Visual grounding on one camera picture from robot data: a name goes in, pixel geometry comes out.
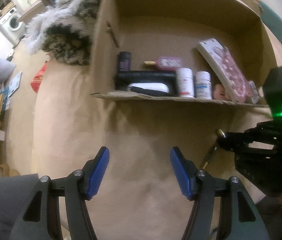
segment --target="washing machine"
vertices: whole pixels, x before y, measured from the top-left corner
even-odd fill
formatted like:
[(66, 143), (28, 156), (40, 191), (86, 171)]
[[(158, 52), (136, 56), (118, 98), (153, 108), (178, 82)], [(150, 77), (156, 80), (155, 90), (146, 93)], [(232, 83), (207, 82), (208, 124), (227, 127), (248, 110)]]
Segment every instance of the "washing machine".
[(21, 17), (15, 7), (10, 9), (0, 18), (0, 31), (12, 42), (17, 45), (19, 38), (25, 34), (26, 25), (24, 22), (17, 22)]

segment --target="white bottle with red label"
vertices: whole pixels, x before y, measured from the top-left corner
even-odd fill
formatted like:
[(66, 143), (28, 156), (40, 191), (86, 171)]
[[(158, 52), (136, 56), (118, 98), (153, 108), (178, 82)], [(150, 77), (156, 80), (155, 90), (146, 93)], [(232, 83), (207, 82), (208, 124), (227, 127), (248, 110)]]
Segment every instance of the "white bottle with red label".
[(186, 98), (194, 97), (193, 73), (189, 68), (179, 68), (177, 71), (177, 82), (179, 96)]

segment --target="red bag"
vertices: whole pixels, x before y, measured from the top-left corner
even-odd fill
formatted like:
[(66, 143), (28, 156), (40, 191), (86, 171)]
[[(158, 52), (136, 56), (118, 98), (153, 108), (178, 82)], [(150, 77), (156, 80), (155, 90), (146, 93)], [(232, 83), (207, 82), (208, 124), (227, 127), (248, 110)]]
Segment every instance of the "red bag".
[(32, 79), (32, 81), (30, 82), (30, 85), (33, 89), (34, 92), (38, 93), (40, 84), (42, 82), (43, 79), (43, 74), (46, 71), (47, 65), (48, 65), (49, 61), (47, 61), (43, 67), (39, 70), (39, 72), (34, 76), (34, 78)]

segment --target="blue gripper pad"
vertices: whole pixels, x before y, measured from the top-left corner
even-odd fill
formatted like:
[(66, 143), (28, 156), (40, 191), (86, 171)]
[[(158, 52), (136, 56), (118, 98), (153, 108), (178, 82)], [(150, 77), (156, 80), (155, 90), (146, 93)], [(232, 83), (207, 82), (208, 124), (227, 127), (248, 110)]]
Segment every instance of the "blue gripper pad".
[(179, 183), (181, 192), (188, 200), (193, 200), (196, 193), (197, 168), (190, 160), (186, 160), (178, 147), (170, 151), (170, 162)]
[(89, 186), (86, 190), (86, 195), (89, 200), (98, 193), (109, 159), (109, 149), (107, 147), (101, 147), (98, 154), (90, 164), (87, 173), (85, 172), (87, 176), (86, 178), (89, 178)]

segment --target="beige carpet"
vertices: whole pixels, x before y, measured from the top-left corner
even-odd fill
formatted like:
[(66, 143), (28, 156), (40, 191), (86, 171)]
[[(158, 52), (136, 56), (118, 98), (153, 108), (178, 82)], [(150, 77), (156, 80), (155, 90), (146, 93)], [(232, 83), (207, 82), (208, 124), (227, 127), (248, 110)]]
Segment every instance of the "beige carpet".
[(33, 114), (37, 94), (32, 90), (30, 82), (42, 68), (48, 56), (40, 51), (35, 55), (26, 53), (23, 41), (15, 48), (12, 62), (16, 68), (11, 78), (22, 71), (20, 87), (11, 96), (9, 109), (5, 112), (2, 130), (6, 132), (6, 140), (1, 147), (1, 163), (7, 162), (11, 169), (21, 175), (31, 172)]

